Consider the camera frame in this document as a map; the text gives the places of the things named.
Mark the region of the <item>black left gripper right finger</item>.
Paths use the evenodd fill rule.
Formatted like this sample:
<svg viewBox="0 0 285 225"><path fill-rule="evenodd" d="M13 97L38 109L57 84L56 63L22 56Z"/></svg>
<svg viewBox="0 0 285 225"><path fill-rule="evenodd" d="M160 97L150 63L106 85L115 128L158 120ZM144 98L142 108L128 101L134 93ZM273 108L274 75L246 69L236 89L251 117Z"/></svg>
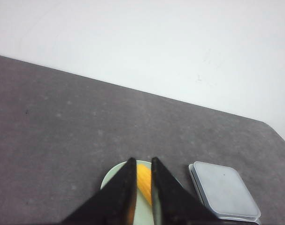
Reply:
<svg viewBox="0 0 285 225"><path fill-rule="evenodd" d="M217 223L218 218L187 192L158 157L152 158L151 197L155 223Z"/></svg>

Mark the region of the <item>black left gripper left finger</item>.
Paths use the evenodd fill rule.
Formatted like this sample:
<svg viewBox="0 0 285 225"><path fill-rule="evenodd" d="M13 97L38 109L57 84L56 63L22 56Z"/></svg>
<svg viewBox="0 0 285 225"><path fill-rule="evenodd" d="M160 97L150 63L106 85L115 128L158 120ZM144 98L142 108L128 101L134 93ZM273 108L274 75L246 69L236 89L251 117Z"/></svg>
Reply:
<svg viewBox="0 0 285 225"><path fill-rule="evenodd" d="M136 159L129 158L94 196L63 223L133 223L137 199Z"/></svg>

